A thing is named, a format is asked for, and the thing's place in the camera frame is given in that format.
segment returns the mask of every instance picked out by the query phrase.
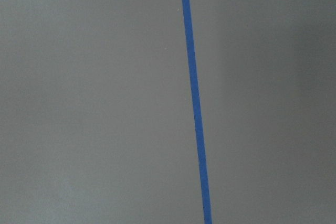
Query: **vertical blue line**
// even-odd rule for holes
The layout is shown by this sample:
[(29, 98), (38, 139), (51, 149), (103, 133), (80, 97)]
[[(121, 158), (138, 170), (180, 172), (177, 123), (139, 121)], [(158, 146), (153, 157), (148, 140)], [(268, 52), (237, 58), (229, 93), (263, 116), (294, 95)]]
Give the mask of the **vertical blue line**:
[(182, 5), (183, 5), (185, 38), (186, 38), (186, 43), (187, 43), (191, 94), (192, 94), (193, 109), (194, 109), (195, 132), (196, 132), (196, 142), (197, 142), (198, 165), (199, 165), (200, 179), (201, 179), (204, 223), (212, 224), (211, 203), (210, 203), (210, 194), (209, 194), (208, 174), (207, 174), (207, 169), (206, 169), (201, 102), (200, 102), (200, 95), (199, 95), (200, 93), (198, 90), (197, 68), (196, 68), (196, 57), (195, 57), (190, 0), (182, 0)]

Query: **gray surface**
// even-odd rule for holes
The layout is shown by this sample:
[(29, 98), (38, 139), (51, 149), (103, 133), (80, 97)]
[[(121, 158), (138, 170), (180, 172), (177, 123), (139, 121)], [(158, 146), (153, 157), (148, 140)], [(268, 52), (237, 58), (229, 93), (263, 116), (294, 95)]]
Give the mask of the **gray surface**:
[(0, 2), (0, 223), (203, 223), (181, 0)]
[(336, 223), (336, 0), (191, 0), (214, 223)]

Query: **painted line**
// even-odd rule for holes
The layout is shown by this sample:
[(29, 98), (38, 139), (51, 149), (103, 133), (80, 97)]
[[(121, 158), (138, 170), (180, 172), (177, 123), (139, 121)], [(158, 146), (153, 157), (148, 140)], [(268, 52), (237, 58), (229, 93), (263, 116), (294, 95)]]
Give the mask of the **painted line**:
[(197, 143), (197, 153), (198, 153), (198, 166), (199, 166), (200, 179), (201, 179), (204, 223), (212, 224), (211, 203), (210, 203), (210, 194), (209, 194), (208, 174), (207, 174), (207, 168), (206, 168), (205, 145), (204, 145), (204, 135), (203, 135), (203, 125), (202, 125), (202, 114), (201, 114), (201, 102), (200, 102), (200, 95), (199, 95), (200, 93), (198, 90), (197, 67), (196, 67), (190, 0), (182, 0), (182, 6), (183, 6), (185, 38), (186, 38), (186, 44), (187, 44), (191, 94), (192, 94), (193, 109), (194, 109), (195, 132), (196, 132), (196, 143)]

